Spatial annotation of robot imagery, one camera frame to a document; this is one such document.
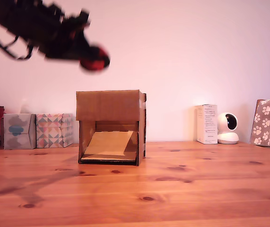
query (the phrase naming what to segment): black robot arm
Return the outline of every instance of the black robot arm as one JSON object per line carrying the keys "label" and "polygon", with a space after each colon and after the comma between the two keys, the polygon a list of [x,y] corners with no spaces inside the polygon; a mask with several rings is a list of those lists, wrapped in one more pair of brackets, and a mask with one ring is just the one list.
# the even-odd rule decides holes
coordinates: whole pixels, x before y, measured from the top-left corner
{"label": "black robot arm", "polygon": [[[32,49],[50,59],[77,60],[87,70],[103,70],[109,66],[108,54],[98,46],[90,46],[84,36],[89,26],[89,13],[82,10],[79,16],[65,17],[64,12],[42,0],[0,0],[0,25],[16,36],[2,49],[15,60],[31,57]],[[16,57],[8,47],[22,38],[28,47],[26,57]]]}

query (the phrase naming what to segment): wood grain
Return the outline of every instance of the wood grain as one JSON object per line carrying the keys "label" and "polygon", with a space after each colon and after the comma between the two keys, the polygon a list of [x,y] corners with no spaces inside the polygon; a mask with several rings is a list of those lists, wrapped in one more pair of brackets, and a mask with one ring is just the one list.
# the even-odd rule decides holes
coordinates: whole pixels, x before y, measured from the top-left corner
{"label": "wood grain", "polygon": [[0,227],[268,227],[270,148],[147,143],[137,166],[78,146],[0,150]]}

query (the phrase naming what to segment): white security camera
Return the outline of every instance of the white security camera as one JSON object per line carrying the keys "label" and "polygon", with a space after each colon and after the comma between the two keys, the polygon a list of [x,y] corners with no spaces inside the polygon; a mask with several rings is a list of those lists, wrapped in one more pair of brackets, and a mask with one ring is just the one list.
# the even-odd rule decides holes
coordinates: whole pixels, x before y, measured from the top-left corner
{"label": "white security camera", "polygon": [[222,113],[218,116],[218,143],[236,144],[238,135],[233,132],[238,127],[238,119],[232,113]]}

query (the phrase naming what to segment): product box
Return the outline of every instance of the product box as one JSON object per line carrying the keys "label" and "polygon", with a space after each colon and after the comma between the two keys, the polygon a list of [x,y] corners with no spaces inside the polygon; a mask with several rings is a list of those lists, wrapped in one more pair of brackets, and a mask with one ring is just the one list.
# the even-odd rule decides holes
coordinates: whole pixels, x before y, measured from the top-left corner
{"label": "product box", "polygon": [[35,121],[35,114],[4,114],[4,149],[36,148]]}
{"label": "product box", "polygon": [[79,157],[83,163],[128,163],[145,156],[146,94],[139,90],[78,91]]}
{"label": "product box", "polygon": [[74,142],[73,115],[37,114],[37,148],[65,148]]}
{"label": "product box", "polygon": [[218,114],[216,105],[199,105],[197,108],[197,141],[203,144],[218,143]]}

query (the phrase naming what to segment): white wall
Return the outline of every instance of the white wall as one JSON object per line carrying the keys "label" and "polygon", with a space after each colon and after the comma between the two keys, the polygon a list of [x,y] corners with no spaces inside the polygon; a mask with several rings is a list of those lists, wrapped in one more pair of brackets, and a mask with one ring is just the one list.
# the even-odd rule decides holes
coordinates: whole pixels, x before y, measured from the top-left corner
{"label": "white wall", "polygon": [[[7,113],[26,99],[34,113],[75,114],[76,91],[140,89],[148,95],[148,141],[192,140],[192,107],[205,103],[236,114],[240,139],[249,140],[256,100],[270,98],[269,0],[56,2],[67,14],[90,11],[87,37],[109,51],[110,68],[89,74],[38,53],[15,62],[0,52]],[[0,37],[12,39],[2,28]],[[13,50],[25,53],[21,42]]]}

